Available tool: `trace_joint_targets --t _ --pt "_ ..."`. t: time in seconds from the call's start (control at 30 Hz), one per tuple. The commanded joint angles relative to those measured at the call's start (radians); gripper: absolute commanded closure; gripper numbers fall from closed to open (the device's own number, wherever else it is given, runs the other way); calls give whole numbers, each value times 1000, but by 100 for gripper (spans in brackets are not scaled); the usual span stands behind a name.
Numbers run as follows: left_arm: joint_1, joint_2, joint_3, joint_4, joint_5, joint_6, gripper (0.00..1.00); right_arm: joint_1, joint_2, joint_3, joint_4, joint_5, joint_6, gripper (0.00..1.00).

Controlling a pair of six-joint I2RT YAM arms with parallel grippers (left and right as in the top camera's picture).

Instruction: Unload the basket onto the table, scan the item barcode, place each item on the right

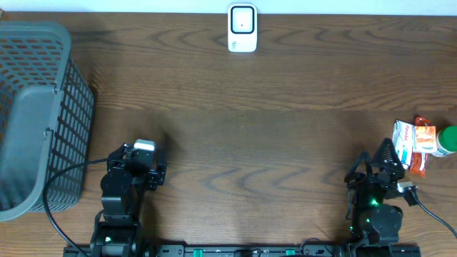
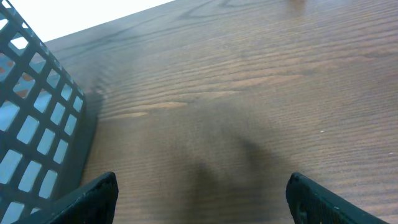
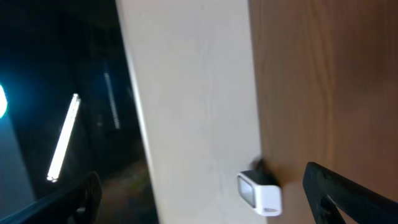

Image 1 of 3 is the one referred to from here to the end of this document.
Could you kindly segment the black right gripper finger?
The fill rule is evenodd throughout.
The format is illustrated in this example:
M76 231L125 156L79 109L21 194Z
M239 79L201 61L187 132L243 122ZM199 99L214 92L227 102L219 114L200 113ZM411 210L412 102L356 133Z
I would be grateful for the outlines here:
M355 175L356 175L356 169L364 162L366 163L369 161L370 155L368 152L364 151L360 153L358 156L358 159L356 160L355 164L352 165L352 167L348 170L348 173L345 175L344 181L349 182Z
M396 153L393 142L385 138L371 159L371 165L390 176L404 177L405 169Z

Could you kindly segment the white Panadol box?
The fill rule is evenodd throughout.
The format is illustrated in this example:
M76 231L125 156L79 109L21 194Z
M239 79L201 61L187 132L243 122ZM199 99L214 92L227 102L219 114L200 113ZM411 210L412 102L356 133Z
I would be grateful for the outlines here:
M393 125L392 142L403 167L409 169L413 155L414 125L396 120Z

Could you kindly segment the red Top chocolate bar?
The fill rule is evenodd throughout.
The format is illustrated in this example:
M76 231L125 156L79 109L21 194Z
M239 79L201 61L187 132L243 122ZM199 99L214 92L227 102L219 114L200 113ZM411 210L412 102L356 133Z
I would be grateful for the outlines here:
M430 126L431 122L423 116L415 117L416 126ZM410 172L415 175L419 175L422 178L426 177L426 161L428 158L427 153L414 153L411 159Z

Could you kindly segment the orange snack packet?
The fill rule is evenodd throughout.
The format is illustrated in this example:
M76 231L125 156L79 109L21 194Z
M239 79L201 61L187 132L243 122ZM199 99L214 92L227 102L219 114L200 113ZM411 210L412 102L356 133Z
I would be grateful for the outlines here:
M413 133L413 152L434 153L436 150L436 127L416 126Z

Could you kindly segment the green lid jar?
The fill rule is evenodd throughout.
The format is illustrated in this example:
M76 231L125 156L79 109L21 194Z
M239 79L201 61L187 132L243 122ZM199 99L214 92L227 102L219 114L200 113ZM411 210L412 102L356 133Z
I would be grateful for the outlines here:
M457 127L449 126L440 130L436 135L435 157L446 157L457 152Z

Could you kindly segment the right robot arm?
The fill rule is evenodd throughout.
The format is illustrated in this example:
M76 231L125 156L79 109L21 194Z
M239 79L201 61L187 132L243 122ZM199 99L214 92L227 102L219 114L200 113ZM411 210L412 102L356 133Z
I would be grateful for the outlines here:
M363 152L344 178L353 196L347 219L351 220L351 241L341 251L346 256L392 256L391 245L398 242L403 211L385 204L395 198L398 181L405 170L389 138L374 156Z

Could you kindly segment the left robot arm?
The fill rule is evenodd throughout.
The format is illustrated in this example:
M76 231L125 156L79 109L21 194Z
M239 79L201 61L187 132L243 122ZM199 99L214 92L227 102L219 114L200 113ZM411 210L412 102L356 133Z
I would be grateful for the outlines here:
M164 184L167 164L153 141L138 139L110 153L101 180L103 210L94 222L90 255L154 256L141 231L140 212L147 191Z

